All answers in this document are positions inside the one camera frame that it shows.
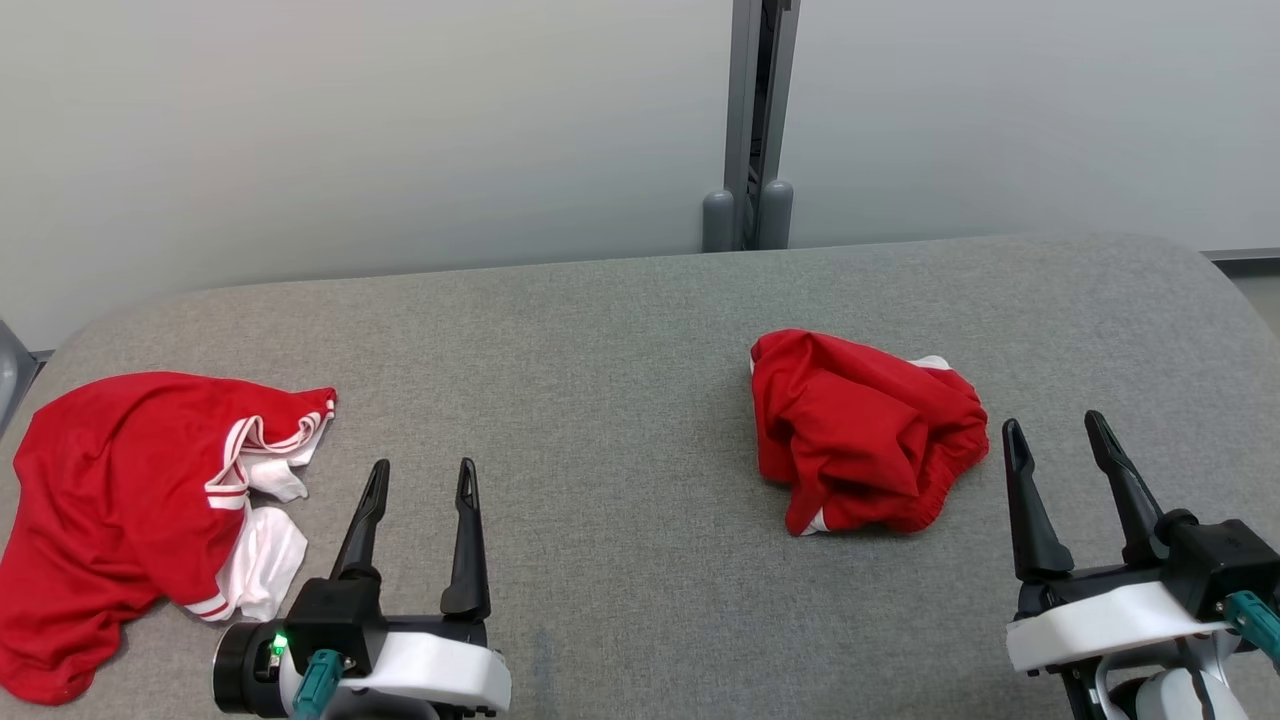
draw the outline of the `gray table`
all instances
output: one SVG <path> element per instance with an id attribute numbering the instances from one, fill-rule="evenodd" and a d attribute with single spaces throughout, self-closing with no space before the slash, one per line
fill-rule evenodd
<path id="1" fill-rule="evenodd" d="M 1280 346 L 1197 254 L 1139 237 L 1041 236 L 658 258 L 270 284 L 104 318 L 60 348 L 31 413 L 105 375 L 173 369 L 289 389 L 338 418 L 288 506 L 323 574 L 379 457 L 393 466 L 378 562 L 388 612 L 434 611 L 457 462 L 475 457 L 513 719 L 1068 717 L 1056 678 L 1004 650 L 1012 577 L 997 450 L 913 537 L 792 538 L 755 468 L 748 348 L 805 327 L 945 356 L 989 433 L 1023 421 L 1082 566 L 1121 536 L 1082 427 L 1102 410 L 1156 496 L 1280 539 Z M 221 629 L 161 605 L 61 708 L 0 715 L 218 717 Z M 1265 717 L 1280 679 L 1238 657 Z M 166 682 L 157 687 L 156 678 Z M 134 712 L 133 708 L 142 706 Z"/>

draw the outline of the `red fabric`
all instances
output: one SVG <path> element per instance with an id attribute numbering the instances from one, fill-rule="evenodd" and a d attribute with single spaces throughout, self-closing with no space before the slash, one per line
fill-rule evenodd
<path id="1" fill-rule="evenodd" d="M 160 597 L 220 596 L 215 575 L 244 521 L 210 497 L 247 492 L 228 434 L 261 416 L 265 442 L 332 413 L 333 388 L 288 393 L 234 379 L 143 373 L 97 380 L 38 410 L 13 466 L 22 500 L 0 560 L 0 684 L 60 705 Z"/>
<path id="2" fill-rule="evenodd" d="M 760 473 L 791 486 L 787 530 L 929 527 L 956 478 L 987 455 L 987 413 L 955 370 L 919 368 L 808 331 L 751 348 Z"/>

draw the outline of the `teal connector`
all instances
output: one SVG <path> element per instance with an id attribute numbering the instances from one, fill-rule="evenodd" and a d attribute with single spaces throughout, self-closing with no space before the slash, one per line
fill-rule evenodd
<path id="1" fill-rule="evenodd" d="M 307 664 L 298 692 L 293 693 L 293 720 L 320 720 L 342 679 L 342 655 L 317 650 Z"/>
<path id="2" fill-rule="evenodd" d="M 1280 673 L 1280 618 L 1267 603 L 1249 591 L 1226 596 L 1222 616 L 1240 637 L 1258 646 Z"/>

